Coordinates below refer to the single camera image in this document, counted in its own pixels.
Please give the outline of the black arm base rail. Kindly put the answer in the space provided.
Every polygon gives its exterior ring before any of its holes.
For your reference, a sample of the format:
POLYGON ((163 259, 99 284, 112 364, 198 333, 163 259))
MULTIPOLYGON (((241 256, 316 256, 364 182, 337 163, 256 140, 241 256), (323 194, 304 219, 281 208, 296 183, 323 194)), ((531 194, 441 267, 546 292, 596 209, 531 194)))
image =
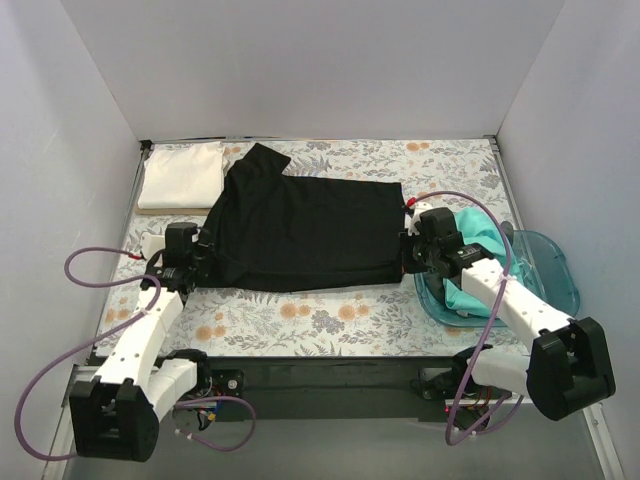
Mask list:
POLYGON ((453 388, 432 379, 450 357, 210 357, 213 391, 248 402, 259 420, 443 422, 453 388))

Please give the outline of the black t-shirt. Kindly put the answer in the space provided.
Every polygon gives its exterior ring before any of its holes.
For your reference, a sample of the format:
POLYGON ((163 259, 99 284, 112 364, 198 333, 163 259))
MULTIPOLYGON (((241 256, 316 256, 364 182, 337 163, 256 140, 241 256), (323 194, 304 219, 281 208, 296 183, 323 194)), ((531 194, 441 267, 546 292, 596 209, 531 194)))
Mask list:
POLYGON ((401 281, 399 183, 289 176, 254 145, 228 171, 200 231, 200 288, 297 292, 401 281))

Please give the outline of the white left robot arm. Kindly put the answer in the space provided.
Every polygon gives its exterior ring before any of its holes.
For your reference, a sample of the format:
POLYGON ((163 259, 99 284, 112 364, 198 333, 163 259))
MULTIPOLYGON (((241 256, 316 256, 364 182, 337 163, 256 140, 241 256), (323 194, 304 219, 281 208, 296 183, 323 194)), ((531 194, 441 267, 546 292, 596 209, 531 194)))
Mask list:
POLYGON ((211 392, 204 352, 187 349, 158 358, 195 288, 201 262, 197 235, 193 222, 166 228, 164 244, 150 256, 140 283, 136 322, 124 329, 93 377, 73 385, 69 405, 79 456, 144 462, 174 405, 211 392))

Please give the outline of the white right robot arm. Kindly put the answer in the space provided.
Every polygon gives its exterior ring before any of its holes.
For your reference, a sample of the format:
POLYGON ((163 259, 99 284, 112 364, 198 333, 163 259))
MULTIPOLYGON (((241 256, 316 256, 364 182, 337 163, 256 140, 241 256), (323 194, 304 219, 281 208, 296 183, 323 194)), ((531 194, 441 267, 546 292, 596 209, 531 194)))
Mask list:
POLYGON ((613 396, 616 383, 602 326, 572 318, 508 276, 487 249, 464 241, 451 210, 420 202, 401 235, 409 273, 435 273, 497 310, 497 317, 526 347, 525 356, 483 344, 456 354, 432 389, 475 397, 486 387, 529 398, 557 421, 613 396))

